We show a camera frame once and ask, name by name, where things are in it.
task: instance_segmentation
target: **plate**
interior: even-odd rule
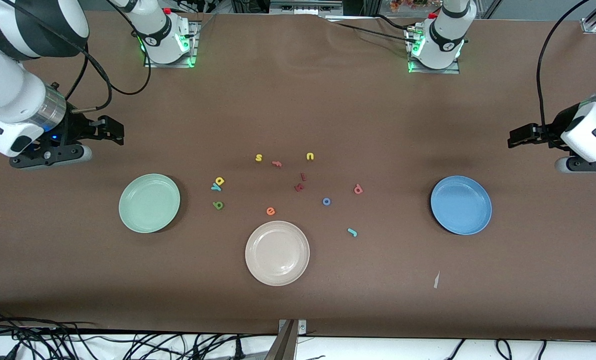
[[[151,173],[136,178],[120,196],[120,219],[136,233],[167,226],[180,208],[180,191],[167,176]]]
[[[297,226],[286,221],[261,225],[245,249],[247,267],[258,281],[281,287],[298,280],[309,264],[309,242]]]
[[[475,180],[449,176],[433,188],[431,210],[445,229],[458,235],[473,235],[491,220],[491,199]]]

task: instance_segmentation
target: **white floor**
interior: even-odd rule
[[[151,341],[151,344],[158,344],[169,337],[164,335]],[[132,340],[132,335],[109,336],[116,340]],[[174,341],[167,342],[163,347],[182,352],[192,347],[195,335],[185,335],[184,343],[179,337]],[[275,337],[262,336],[251,337],[242,340],[243,351],[246,354],[263,353],[267,351]],[[13,348],[16,341],[9,336],[0,335],[0,356],[7,355]],[[76,342],[76,351],[81,360],[92,359],[81,342]],[[130,347],[129,343],[114,343],[103,339],[91,339],[87,341],[91,351],[96,354],[99,360],[121,360]],[[352,338],[352,337],[301,337],[298,339],[296,360],[312,360],[324,356],[323,360],[445,360],[448,358],[458,340],[454,339],[380,339],[380,338]],[[536,360],[542,342],[539,341],[509,341],[512,348],[513,360]],[[138,359],[150,349],[144,347],[133,359]],[[212,351],[207,360],[232,356],[235,351],[234,342],[228,342],[215,351]],[[29,350],[19,351],[18,360],[32,360]],[[497,353],[494,340],[467,340],[456,356],[456,360],[481,360],[481,359],[502,360]],[[549,341],[542,356],[542,360],[596,360],[596,342],[578,341]],[[164,352],[149,355],[149,360],[170,360],[170,356]]]

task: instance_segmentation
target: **table surface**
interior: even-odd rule
[[[92,55],[137,89],[147,71],[126,23],[87,17]],[[596,174],[556,173],[565,153],[545,145],[506,146],[509,130],[539,121],[535,66],[552,24],[475,21],[461,74],[434,75],[408,73],[398,41],[316,16],[216,16],[195,68],[155,69],[143,93],[89,114],[122,122],[124,146],[87,141],[92,161],[43,171],[0,155],[0,310],[133,330],[273,333],[299,317],[320,335],[596,339]],[[66,91],[80,64],[27,67]],[[548,119],[596,91],[596,38],[577,23],[543,64]],[[71,102],[105,96],[90,69]],[[147,173],[170,176],[183,200],[144,235],[122,224],[118,200]],[[430,212],[451,175],[490,194],[477,235],[448,233]],[[311,247],[284,287],[245,265],[248,236],[270,220],[296,224]]]

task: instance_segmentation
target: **white paper piece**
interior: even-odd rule
[[[435,282],[433,283],[434,289],[438,289],[438,281],[440,281],[440,271],[438,271],[438,275],[435,277]]]

